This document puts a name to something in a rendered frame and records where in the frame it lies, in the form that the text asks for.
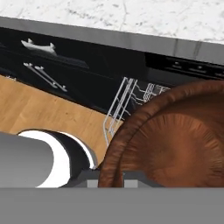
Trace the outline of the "black drawer front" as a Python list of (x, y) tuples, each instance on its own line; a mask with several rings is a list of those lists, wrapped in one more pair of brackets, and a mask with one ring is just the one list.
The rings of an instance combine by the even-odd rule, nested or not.
[[(31, 39), (35, 45), (39, 46), (48, 46), (53, 43), (56, 55), (25, 48), (21, 41), (27, 41), (28, 39)], [(133, 53), (141, 53), (119, 47), (98, 45), (70, 38), (59, 38), (9, 28), (0, 28), (0, 43), (12, 51), (30, 54), (44, 60), (56, 61), (60, 64), (76, 66), (108, 77), (127, 75), (123, 73), (123, 60)]]

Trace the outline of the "black cupboard door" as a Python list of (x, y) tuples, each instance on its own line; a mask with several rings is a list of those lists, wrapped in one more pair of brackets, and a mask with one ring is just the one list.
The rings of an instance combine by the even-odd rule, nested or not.
[[(53, 79), (60, 85), (66, 86), (67, 91), (63, 92), (59, 88), (51, 87), (46, 81), (24, 66), (24, 62), (44, 67)], [(5, 76), (12, 76), (24, 84), (103, 114), (108, 113), (121, 83), (120, 80), (103, 77), (91, 73), (87, 69), (60, 64), (56, 61), (49, 61), (3, 48), (0, 48), (0, 72)]]

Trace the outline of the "black dishwasher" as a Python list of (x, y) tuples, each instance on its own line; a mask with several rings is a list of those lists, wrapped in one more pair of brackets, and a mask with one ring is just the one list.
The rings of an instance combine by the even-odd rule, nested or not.
[(224, 66), (161, 54), (139, 52), (123, 60), (123, 73), (167, 87), (194, 81), (224, 81)]

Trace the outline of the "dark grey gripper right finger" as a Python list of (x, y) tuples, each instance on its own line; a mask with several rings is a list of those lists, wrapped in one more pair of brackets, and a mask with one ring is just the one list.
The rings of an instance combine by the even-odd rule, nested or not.
[(142, 171), (124, 171), (122, 186), (124, 188), (161, 187), (160, 184), (148, 179)]

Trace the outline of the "brown wooden bowl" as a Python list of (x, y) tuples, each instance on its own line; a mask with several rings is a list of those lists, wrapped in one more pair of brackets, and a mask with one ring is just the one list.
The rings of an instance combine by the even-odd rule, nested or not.
[(143, 172), (165, 187), (224, 187), (224, 80), (172, 88), (138, 108), (112, 138), (99, 186)]

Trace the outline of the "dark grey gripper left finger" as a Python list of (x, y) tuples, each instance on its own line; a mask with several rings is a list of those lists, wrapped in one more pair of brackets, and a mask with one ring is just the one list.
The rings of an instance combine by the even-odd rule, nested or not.
[(99, 170), (82, 171), (78, 178), (70, 180), (67, 185), (69, 187), (97, 188), (99, 174)]

